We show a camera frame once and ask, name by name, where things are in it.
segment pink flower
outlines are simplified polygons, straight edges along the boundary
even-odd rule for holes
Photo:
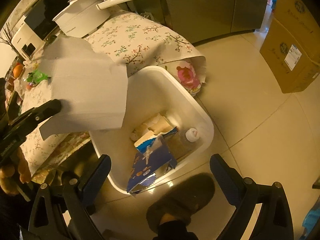
[[[198,77],[193,74],[193,71],[187,67],[177,67],[178,78],[181,81],[181,85],[183,85],[187,89],[197,88],[200,84],[200,80]]]

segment gray refrigerator door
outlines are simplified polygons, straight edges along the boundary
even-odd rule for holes
[[[230,33],[235,0],[160,0],[167,25],[194,43]]]
[[[268,0],[236,0],[231,32],[259,29]]]

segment shoe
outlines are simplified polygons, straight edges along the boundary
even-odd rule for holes
[[[189,225],[191,216],[210,202],[214,192],[213,179],[207,173],[185,180],[148,208],[149,228],[157,234],[161,218],[166,213]]]

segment white paper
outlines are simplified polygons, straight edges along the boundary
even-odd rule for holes
[[[95,53],[80,38],[62,37],[50,45],[39,69],[52,76],[52,99],[62,110],[40,127],[52,134],[121,128],[127,98],[127,69]]]
[[[298,50],[298,48],[294,44],[292,44],[284,61],[287,63],[289,68],[293,70],[298,63],[301,55],[302,53]]]

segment white plastic bin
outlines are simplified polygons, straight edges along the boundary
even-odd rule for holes
[[[156,113],[163,114],[179,128],[196,128],[200,134],[200,143],[198,149],[155,183],[191,162],[212,142],[214,128],[210,117],[179,82],[161,67],[149,66],[141,69],[128,79],[127,107],[122,128],[90,131],[97,155],[110,156],[112,167],[108,178],[113,187],[121,193],[128,194],[127,183],[137,152],[130,140],[130,134]]]

